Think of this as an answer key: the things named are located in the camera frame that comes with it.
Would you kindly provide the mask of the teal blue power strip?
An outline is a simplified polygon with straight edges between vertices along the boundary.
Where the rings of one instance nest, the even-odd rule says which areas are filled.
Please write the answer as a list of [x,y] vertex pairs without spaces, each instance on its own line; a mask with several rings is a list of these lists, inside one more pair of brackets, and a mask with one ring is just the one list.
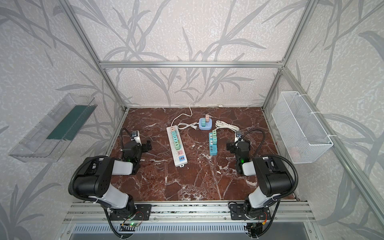
[[217,146],[217,144],[214,145],[214,144],[212,143],[212,137],[213,137],[213,134],[212,134],[212,132],[211,132],[211,133],[209,133],[210,155],[211,155],[211,156],[216,156],[216,155],[218,154],[218,146]]

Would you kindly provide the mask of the light blue square socket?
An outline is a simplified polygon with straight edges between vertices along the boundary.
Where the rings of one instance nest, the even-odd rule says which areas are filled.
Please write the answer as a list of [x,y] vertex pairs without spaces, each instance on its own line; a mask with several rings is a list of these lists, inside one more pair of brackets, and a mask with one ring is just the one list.
[[213,120],[211,118],[200,118],[199,129],[203,131],[210,131],[213,126]]

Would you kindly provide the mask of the white multicolour power strip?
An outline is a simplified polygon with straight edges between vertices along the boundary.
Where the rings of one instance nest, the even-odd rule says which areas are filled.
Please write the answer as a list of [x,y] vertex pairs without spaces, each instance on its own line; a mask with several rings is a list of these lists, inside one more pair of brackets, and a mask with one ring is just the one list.
[[180,146],[181,146],[181,149],[180,150],[176,150],[175,148],[175,142],[174,142],[174,139],[172,136],[172,132],[171,132],[171,127],[167,127],[166,130],[167,130],[167,134],[168,134],[168,138],[169,138],[169,142],[170,142],[170,147],[171,147],[171,152],[172,152],[172,156],[173,156],[173,160],[174,160],[174,164],[176,167],[184,167],[184,165],[186,165],[188,163],[188,159],[187,159],[187,156],[186,156],[186,152],[185,152],[185,149],[184,149],[184,145],[183,145],[183,142],[182,142],[182,139],[181,139],[181,136],[180,136],[180,133],[179,133],[179,129],[177,126],[172,126],[172,127],[175,127],[176,128],[176,132],[177,132],[177,138],[179,140],[179,143]]

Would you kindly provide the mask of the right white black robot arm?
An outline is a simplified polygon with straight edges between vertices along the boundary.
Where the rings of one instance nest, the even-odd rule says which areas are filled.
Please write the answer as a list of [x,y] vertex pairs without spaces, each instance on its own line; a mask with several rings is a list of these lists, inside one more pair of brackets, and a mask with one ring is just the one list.
[[[261,133],[262,140],[251,155],[251,141],[246,139],[250,133]],[[295,166],[280,155],[259,154],[266,139],[261,129],[252,129],[246,133],[235,132],[235,140],[227,143],[227,151],[235,156],[235,169],[244,176],[257,177],[258,187],[249,194],[244,202],[247,215],[261,211],[277,204],[281,199],[291,195],[299,183]]]

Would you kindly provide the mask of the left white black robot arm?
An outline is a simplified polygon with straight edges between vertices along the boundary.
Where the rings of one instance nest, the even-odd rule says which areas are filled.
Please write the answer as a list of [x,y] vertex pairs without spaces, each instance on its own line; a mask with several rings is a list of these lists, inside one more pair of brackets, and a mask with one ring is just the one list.
[[100,204],[105,210],[133,215],[137,211],[133,197],[111,184],[112,176],[130,176],[138,173],[142,155],[152,149],[151,141],[142,143],[138,131],[121,129],[121,157],[87,157],[75,170],[68,191],[73,197]]

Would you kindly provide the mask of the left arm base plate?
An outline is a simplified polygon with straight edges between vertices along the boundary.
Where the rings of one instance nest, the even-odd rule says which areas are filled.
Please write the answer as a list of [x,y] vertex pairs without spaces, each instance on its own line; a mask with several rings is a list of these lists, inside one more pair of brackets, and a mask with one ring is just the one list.
[[111,209],[109,217],[111,221],[148,221],[151,209],[151,204],[137,204],[135,207],[130,207],[129,209]]

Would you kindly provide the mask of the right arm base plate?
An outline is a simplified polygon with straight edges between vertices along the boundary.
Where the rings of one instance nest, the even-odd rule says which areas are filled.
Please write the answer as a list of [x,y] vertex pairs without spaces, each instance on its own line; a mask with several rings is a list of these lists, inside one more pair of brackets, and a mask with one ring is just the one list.
[[269,208],[252,208],[248,202],[229,202],[231,220],[268,221],[272,218]]

